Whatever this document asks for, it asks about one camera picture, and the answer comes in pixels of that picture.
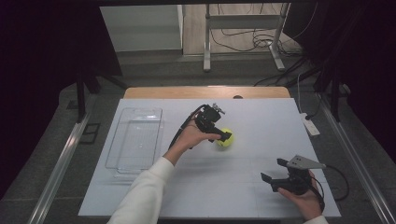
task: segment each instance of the white table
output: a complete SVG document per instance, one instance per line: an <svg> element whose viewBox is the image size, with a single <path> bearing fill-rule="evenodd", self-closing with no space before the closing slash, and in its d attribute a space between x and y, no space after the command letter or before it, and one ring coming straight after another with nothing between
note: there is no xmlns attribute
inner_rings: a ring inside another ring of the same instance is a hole
<svg viewBox="0 0 396 224"><path fill-rule="evenodd" d="M317 161L293 99L132 99L120 100L104 149L79 211L80 216L111 216L131 182L118 181L105 167L111 139L120 112L126 107L163 109L161 154L178 127L196 107L217 103L226 115L218 128L233 130L235 140L225 150L204 141L183 155L166 187L160 217L176 218L287 218L300 217L294 205L270 185L260 173L287 177L277 158L290 160L296 154ZM314 174L325 191L326 217L340 217L326 178Z"/></svg>

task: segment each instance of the wire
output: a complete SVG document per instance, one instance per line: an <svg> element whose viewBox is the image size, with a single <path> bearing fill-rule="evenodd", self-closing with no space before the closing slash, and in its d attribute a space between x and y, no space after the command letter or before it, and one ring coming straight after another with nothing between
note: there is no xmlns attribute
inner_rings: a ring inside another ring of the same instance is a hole
<svg viewBox="0 0 396 224"><path fill-rule="evenodd" d="M288 42L288 41L291 41L294 38L297 38L300 35L302 35L306 31L306 29L308 29L308 27L311 25L312 20L315 17L315 14L317 12L317 8L318 8L318 2L315 4L314 12L312 13L311 19L309 20L309 23L305 26L305 28L299 34L297 34L294 37L291 37L289 40L285 41L285 43Z"/></svg>
<svg viewBox="0 0 396 224"><path fill-rule="evenodd" d="M308 187L312 190L312 192L314 192L317 195L318 200L319 200L320 210L323 212L324 206L325 206L323 187L321 186L320 182L317 179L315 179L313 176L311 176L311 178L313 178L320 186L320 189L321 189L321 192L322 192L321 195L320 195L320 193L318 192L318 190L316 188L314 188L312 185L308 185Z"/></svg>
<svg viewBox="0 0 396 224"><path fill-rule="evenodd" d="M283 47L284 43L282 43L282 41L278 40L277 47L278 47L279 53L285 55L286 57L303 56L304 55L304 49L302 49L302 48L286 51Z"/></svg>
<svg viewBox="0 0 396 224"><path fill-rule="evenodd" d="M275 12L275 14L277 13L277 11L274 8L274 5L271 3L271 8L273 9L273 11Z"/></svg>
<svg viewBox="0 0 396 224"><path fill-rule="evenodd" d="M335 168L334 166L331 166L331 165L326 164L326 167L329 167L329 168L333 169L333 170L336 171L341 177L344 178L344 180L345 180L345 182L346 182L346 193L345 193L342 197L337 198L337 199L334 199L336 202L343 201L345 198L347 198L347 196L349 196L349 191L350 191L350 189L349 189L349 182L347 181L347 177L346 177L339 169Z"/></svg>
<svg viewBox="0 0 396 224"><path fill-rule="evenodd" d="M284 4L284 3L282 3L282 6L280 7L280 12L281 12L281 11L282 11L282 9L283 9L283 4Z"/></svg>
<svg viewBox="0 0 396 224"><path fill-rule="evenodd" d="M302 113L302 111L301 111L301 104L300 104L300 75L301 75L302 73L300 73L298 76L297 76L297 102L298 102L298 110L300 111L300 114Z"/></svg>
<svg viewBox="0 0 396 224"><path fill-rule="evenodd" d="M215 37L213 36L212 29L210 29L210 34L212 35L212 39L213 39L213 41L214 41L216 44L218 44L218 45L220 45L220 46L223 46L224 48L227 48L227 49L233 49L233 50L240 51L240 52L248 52L248 51L252 51L252 50L254 50L254 49L257 48L257 47L253 47L252 49L235 49L235 48L233 48L233 47L220 44L218 41L216 41Z"/></svg>
<svg viewBox="0 0 396 224"><path fill-rule="evenodd" d="M262 14L263 6L264 6L264 3L262 3L262 7L260 8L260 13L259 13L259 14ZM223 9L222 9L221 4L218 4L218 13L219 13L219 15L220 15L220 12L221 12L222 14L224 14L224 11L223 11ZM224 48L232 49L232 50L239 51L239 52L248 52L248 51L252 51L252 50L254 50L254 49L258 49L258 48L267 48L267 47L269 47L269 46L271 45L271 44L268 44L268 43L269 43L269 42L272 42L272 40L273 40L272 38L274 38L274 37L273 37L272 35L256 35L256 32L259 32L259 31L268 31L268 29L260 29L260 30L254 29L254 30L251 30L251 31L239 32L239 33L234 33L234 34L226 34L226 33L224 33L223 29L221 29L222 34L223 34L223 35L226 35L226 36L242 35L242 34L247 34L247 33L253 33L253 38L252 38L253 48L251 48L251 49L235 49L235 48L230 47L230 46L228 46L228 45L220 44L220 43L215 39L215 37L213 36L212 30L210 30L210 34L212 35L213 41L214 41L216 44L218 44L218 45L220 45L220 46L223 46ZM271 38L264 38L264 39L261 39L261 38L259 38L259 36L267 36L267 37L271 37Z"/></svg>
<svg viewBox="0 0 396 224"><path fill-rule="evenodd" d="M266 81L266 80L269 80L269 79L275 78L275 77L279 77L279 76L281 76L281 75L276 75L276 76L266 77L266 78L264 78L264 79L261 79L260 81L256 82L256 83L253 85L253 87L256 87L256 86L259 85L259 83L261 83L261 82L264 82L264 81Z"/></svg>
<svg viewBox="0 0 396 224"><path fill-rule="evenodd" d="M252 9L254 9L254 6L253 6L253 4L250 4L250 9L248 10L247 14L248 14L250 11L252 11Z"/></svg>
<svg viewBox="0 0 396 224"><path fill-rule="evenodd" d="M307 61L306 57L302 57L301 59L299 59L294 65L292 65L290 68L288 68L283 74L282 76L280 76L276 82L274 83L276 86L278 86L278 82L280 81L280 79L282 79L283 77L285 77L287 74L291 73L292 71L296 70L297 68L301 67L305 62Z"/></svg>
<svg viewBox="0 0 396 224"><path fill-rule="evenodd" d="M319 108L320 108L320 104L321 104L321 102L322 102L322 99L323 99L323 97L320 96L320 100L319 100L317 109L315 110L315 113L312 114L312 115L307 115L307 116L305 117L306 120L310 120L310 119L312 119L314 116L316 116L316 115L318 114Z"/></svg>
<svg viewBox="0 0 396 224"><path fill-rule="evenodd" d="M198 108L196 108L194 110L194 112L192 112L187 118L186 120L183 122L183 124L181 124L180 128L177 130L177 133L175 134L174 138L172 139L171 144L169 145L169 148L171 148L171 146L176 142L176 140L178 139L178 137L180 136L181 132L183 132L183 130L187 127L187 125L189 124L189 122L192 120L192 118L196 115L196 113L198 113L198 111L201 110L201 108L205 107L206 105L200 105Z"/></svg>

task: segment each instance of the transparent tray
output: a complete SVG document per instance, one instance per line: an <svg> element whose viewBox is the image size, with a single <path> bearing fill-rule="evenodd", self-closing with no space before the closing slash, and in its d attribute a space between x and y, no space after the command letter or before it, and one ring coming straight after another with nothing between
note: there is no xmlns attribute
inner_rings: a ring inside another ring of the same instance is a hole
<svg viewBox="0 0 396 224"><path fill-rule="evenodd" d="M160 108L122 110L106 161L115 177L137 176L159 157L162 115Z"/></svg>

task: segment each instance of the white sleeve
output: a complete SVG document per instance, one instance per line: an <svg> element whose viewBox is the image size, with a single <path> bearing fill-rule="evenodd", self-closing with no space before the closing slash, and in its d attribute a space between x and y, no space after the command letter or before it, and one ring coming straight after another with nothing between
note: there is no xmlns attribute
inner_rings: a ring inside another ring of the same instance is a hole
<svg viewBox="0 0 396 224"><path fill-rule="evenodd" d="M328 222L324 216L320 216L306 221L304 224L328 224Z"/></svg>
<svg viewBox="0 0 396 224"><path fill-rule="evenodd" d="M142 172L107 224L155 224L160 215L164 186L174 165L160 157L151 168Z"/></svg>

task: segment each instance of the tennis ball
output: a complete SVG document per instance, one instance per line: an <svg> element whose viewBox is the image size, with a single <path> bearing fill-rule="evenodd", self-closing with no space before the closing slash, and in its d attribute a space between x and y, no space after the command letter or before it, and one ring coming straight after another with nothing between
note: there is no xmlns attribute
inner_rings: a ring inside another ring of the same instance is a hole
<svg viewBox="0 0 396 224"><path fill-rule="evenodd" d="M233 132L227 128L223 128L223 129L221 129L221 131L224 133L231 133L231 137L229 139L225 140L224 142L220 141L220 140L216 140L216 143L221 147L228 147L233 142Z"/></svg>

